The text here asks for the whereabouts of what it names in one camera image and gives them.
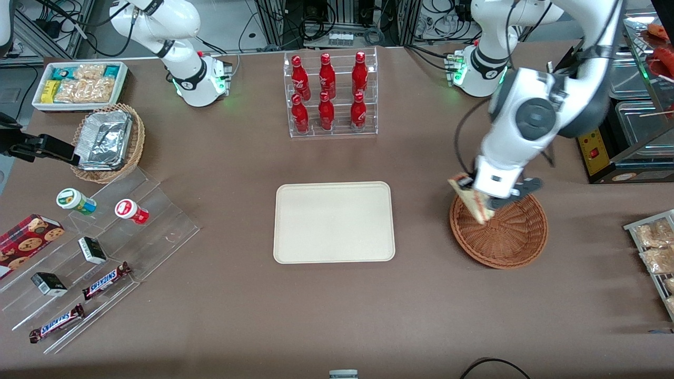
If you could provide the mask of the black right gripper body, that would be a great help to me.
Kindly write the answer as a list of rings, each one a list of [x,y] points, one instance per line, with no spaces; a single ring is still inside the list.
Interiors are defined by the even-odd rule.
[[[41,139],[20,131],[20,129],[1,129],[1,154],[33,162]]]

